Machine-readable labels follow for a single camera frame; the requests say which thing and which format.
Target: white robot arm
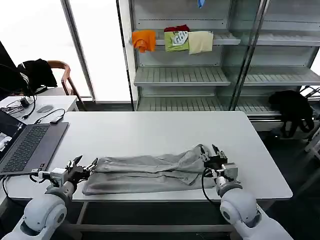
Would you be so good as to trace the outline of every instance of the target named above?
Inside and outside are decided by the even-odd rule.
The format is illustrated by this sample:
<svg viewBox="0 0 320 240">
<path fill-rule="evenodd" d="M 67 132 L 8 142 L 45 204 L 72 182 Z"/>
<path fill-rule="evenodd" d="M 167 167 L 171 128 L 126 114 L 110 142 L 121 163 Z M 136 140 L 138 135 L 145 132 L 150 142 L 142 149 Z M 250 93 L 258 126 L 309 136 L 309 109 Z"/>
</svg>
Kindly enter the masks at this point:
<svg viewBox="0 0 320 240">
<path fill-rule="evenodd" d="M 244 240 L 293 240 L 287 231 L 257 204 L 256 198 L 236 181 L 238 167 L 228 163 L 223 151 L 212 145 L 215 156 L 208 156 L 201 148 L 205 170 L 202 174 L 202 190 L 206 195 L 203 177 L 215 180 L 217 194 L 221 197 L 220 211 L 227 222 Z"/>
<path fill-rule="evenodd" d="M 243 240 L 293 240 L 287 231 L 257 204 L 254 196 L 228 183 L 223 176 L 216 180 L 218 194 L 221 194 L 222 216 L 243 238 Z"/>
<path fill-rule="evenodd" d="M 12 232 L 3 240 L 49 240 L 67 215 L 67 205 L 80 181 L 87 180 L 97 163 L 77 166 L 82 156 L 69 161 L 65 169 L 35 173 L 42 180 L 50 180 L 52 186 L 41 197 L 32 199 L 25 207 L 24 214 Z"/>
</svg>

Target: chair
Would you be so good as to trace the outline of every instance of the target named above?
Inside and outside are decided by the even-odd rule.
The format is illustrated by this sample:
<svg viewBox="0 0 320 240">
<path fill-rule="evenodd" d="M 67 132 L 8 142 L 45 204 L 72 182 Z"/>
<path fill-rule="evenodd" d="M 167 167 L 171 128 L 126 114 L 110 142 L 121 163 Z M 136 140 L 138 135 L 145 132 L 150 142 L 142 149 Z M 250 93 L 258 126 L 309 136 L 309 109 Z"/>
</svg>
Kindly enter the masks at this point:
<svg viewBox="0 0 320 240">
<path fill-rule="evenodd" d="M 66 95 L 75 95 L 77 96 L 80 104 L 82 105 L 83 109 L 85 111 L 87 111 L 87 108 L 84 104 L 84 102 L 81 100 L 79 93 L 74 85 L 74 83 L 72 82 L 71 78 L 70 78 L 70 66 L 66 63 L 64 63 L 63 61 L 47 61 L 48 64 L 50 65 L 50 67 L 52 69 L 64 69 L 64 73 L 61 79 L 61 83 L 62 83 L 62 87 L 63 90 L 65 92 Z"/>
</svg>

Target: computer mouse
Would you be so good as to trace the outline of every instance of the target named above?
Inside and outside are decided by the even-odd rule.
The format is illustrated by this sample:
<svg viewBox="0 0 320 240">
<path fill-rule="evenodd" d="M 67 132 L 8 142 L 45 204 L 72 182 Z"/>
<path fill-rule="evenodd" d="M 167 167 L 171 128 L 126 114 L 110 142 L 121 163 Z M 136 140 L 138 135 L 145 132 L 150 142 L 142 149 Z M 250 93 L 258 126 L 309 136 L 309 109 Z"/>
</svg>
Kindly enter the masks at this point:
<svg viewBox="0 0 320 240">
<path fill-rule="evenodd" d="M 37 110 L 36 112 L 37 112 L 38 114 L 40 114 L 40 113 L 47 113 L 47 112 L 51 111 L 52 109 L 54 109 L 54 106 L 52 106 L 52 105 L 46 105 L 46 106 L 41 107 L 41 108 L 40 108 L 39 110 Z"/>
</svg>

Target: white desk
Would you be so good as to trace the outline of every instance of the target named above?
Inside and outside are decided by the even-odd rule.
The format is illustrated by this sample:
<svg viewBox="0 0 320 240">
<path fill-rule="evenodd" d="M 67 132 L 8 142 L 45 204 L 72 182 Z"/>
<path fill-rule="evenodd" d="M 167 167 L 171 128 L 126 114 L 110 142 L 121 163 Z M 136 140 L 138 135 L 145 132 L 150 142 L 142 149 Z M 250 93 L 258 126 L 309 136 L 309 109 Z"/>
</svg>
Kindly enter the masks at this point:
<svg viewBox="0 0 320 240">
<path fill-rule="evenodd" d="M 239 167 L 244 189 L 259 200 L 285 200 L 292 191 L 245 113 L 217 112 L 68 112 L 69 127 L 51 161 L 49 171 L 63 168 L 83 155 L 86 166 L 96 157 L 179 154 L 197 144 L 217 145 Z M 77 202 L 185 202 L 206 201 L 202 190 L 85 196 L 83 183 L 73 195 Z M 41 196 L 49 184 L 28 176 L 12 177 L 7 184 L 15 199 Z M 216 189 L 208 195 L 220 201 Z"/>
<path fill-rule="evenodd" d="M 0 101 L 0 108 L 5 108 L 8 104 L 21 99 L 21 96 L 9 96 L 2 101 Z M 27 100 L 32 103 L 33 98 L 28 97 Z M 19 113 L 13 114 L 12 116 L 19 119 L 21 122 L 25 124 L 34 124 L 35 121 L 46 114 L 48 114 L 51 111 L 54 111 L 56 109 L 64 109 L 66 112 L 69 111 L 78 111 L 78 107 L 76 104 L 77 97 L 76 96 L 38 96 L 37 100 L 35 101 L 35 110 L 34 112 L 27 118 L 27 119 L 22 119 L 22 116 L 28 114 L 33 107 L 33 104 L 30 104 L 30 106 L 25 109 L 24 111 L 21 111 Z M 20 102 L 16 102 L 12 106 L 18 106 Z M 53 109 L 49 112 L 45 113 L 37 113 L 37 110 L 42 108 L 43 106 L 46 105 L 52 105 Z M 46 117 L 43 119 L 41 123 L 49 123 L 52 119 L 54 119 L 57 116 L 60 116 L 63 113 L 63 111 L 57 111 L 50 116 Z M 0 215 L 2 214 L 2 211 L 6 208 L 6 195 L 2 189 L 2 186 L 0 187 Z"/>
</svg>

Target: orange cloth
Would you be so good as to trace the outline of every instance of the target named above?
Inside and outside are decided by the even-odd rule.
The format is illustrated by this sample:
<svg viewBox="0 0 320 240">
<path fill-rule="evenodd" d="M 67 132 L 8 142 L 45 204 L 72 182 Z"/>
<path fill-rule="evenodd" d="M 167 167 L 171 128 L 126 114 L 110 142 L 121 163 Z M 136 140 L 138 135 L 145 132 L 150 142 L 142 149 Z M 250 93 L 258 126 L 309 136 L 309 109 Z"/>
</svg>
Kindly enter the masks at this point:
<svg viewBox="0 0 320 240">
<path fill-rule="evenodd" d="M 153 30 L 135 31 L 132 33 L 132 44 L 140 53 L 154 52 L 156 48 L 156 32 Z"/>
</svg>

